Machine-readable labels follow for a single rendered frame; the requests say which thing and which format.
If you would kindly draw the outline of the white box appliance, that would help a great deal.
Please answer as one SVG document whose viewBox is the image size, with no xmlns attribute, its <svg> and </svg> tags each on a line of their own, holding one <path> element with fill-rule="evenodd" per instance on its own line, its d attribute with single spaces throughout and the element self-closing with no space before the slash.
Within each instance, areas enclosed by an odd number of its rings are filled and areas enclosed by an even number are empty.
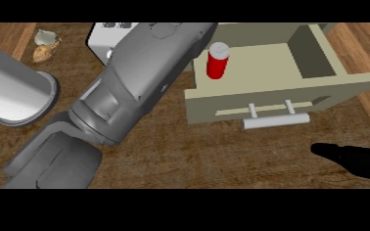
<svg viewBox="0 0 370 231">
<path fill-rule="evenodd" d="M 111 52 L 116 43 L 136 26 L 137 23 L 94 23 L 87 38 L 87 46 L 103 65 L 109 62 Z"/>
</svg>

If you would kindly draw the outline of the beige open drawer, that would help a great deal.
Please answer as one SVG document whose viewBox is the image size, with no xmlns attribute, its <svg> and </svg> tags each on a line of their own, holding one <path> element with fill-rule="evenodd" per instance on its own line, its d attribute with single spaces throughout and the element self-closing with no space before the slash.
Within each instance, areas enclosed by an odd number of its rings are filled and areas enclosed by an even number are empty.
<svg viewBox="0 0 370 231">
<path fill-rule="evenodd" d="M 221 23 L 212 40 L 230 47 L 221 78 L 206 76 L 208 55 L 193 61 L 195 87 L 212 93 L 259 92 L 361 84 L 370 73 L 349 74 L 317 23 Z"/>
</svg>

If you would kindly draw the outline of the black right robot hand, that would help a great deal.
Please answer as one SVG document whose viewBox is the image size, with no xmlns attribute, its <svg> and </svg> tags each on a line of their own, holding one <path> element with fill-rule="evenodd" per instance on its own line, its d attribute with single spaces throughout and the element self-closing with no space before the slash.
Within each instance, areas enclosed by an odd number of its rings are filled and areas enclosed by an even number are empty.
<svg viewBox="0 0 370 231">
<path fill-rule="evenodd" d="M 311 152 L 336 162 L 351 174 L 370 179 L 370 148 L 315 143 Z"/>
</svg>

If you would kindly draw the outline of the red can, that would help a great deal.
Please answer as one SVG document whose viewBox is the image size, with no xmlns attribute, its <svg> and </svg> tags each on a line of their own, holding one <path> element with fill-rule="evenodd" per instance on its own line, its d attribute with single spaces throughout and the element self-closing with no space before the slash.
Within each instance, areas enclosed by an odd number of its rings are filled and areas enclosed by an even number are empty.
<svg viewBox="0 0 370 231">
<path fill-rule="evenodd" d="M 223 42 L 211 44 L 208 49 L 206 75 L 211 79 L 220 79 L 224 75 L 230 58 L 230 48 Z"/>
</svg>

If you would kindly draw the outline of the white garlic bulb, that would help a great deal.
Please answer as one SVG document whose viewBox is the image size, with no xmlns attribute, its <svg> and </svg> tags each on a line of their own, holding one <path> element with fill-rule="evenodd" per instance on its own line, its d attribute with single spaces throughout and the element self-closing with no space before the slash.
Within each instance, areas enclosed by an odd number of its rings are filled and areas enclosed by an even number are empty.
<svg viewBox="0 0 370 231">
<path fill-rule="evenodd" d="M 60 41 L 57 34 L 52 31 L 40 29 L 35 35 L 35 44 L 37 45 L 53 45 Z"/>
</svg>

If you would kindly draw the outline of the beige drawer front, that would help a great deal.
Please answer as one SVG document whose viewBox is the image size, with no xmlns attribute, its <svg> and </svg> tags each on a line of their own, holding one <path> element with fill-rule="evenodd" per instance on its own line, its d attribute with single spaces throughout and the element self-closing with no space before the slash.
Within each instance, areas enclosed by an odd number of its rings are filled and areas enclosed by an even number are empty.
<svg viewBox="0 0 370 231">
<path fill-rule="evenodd" d="M 370 73 L 256 80 L 205 78 L 184 92 L 187 123 L 248 118 L 249 104 L 255 105 L 258 117 L 285 116 L 286 100 L 296 114 L 321 111 L 366 90 L 370 90 Z"/>
</svg>

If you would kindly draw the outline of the grey metal pot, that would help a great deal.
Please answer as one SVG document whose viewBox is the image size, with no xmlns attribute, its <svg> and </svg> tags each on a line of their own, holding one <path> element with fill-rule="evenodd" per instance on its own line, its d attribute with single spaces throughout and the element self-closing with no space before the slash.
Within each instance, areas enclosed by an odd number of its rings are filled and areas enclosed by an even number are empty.
<svg viewBox="0 0 370 231">
<path fill-rule="evenodd" d="M 25 126 L 53 108 L 59 82 L 44 71 L 34 71 L 0 50 L 0 124 Z"/>
</svg>

